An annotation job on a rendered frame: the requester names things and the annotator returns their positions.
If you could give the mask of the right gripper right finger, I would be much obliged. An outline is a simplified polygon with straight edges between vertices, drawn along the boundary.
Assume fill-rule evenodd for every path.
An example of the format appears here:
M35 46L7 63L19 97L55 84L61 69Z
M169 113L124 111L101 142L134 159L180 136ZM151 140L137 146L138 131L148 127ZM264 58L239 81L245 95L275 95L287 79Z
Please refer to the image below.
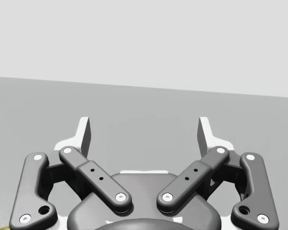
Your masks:
M197 140L201 159L190 164L162 189L156 206L173 213L194 193L208 197L224 182L230 182L240 196L230 214L231 223L241 230L277 230L279 219L264 159L260 154L238 155L229 141L213 135L209 119L200 117Z

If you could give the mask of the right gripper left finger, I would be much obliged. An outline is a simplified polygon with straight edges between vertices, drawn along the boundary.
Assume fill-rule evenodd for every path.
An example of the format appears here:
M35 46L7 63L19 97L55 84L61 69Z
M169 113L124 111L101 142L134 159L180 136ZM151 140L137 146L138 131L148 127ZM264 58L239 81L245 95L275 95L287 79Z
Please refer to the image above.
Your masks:
M81 117L75 135L58 142L50 155L34 152L25 158L10 229L48 230L55 226L59 216L48 197L53 185L62 181L81 199L94 193L115 213L131 209L131 194L96 162L87 159L90 142L90 120Z

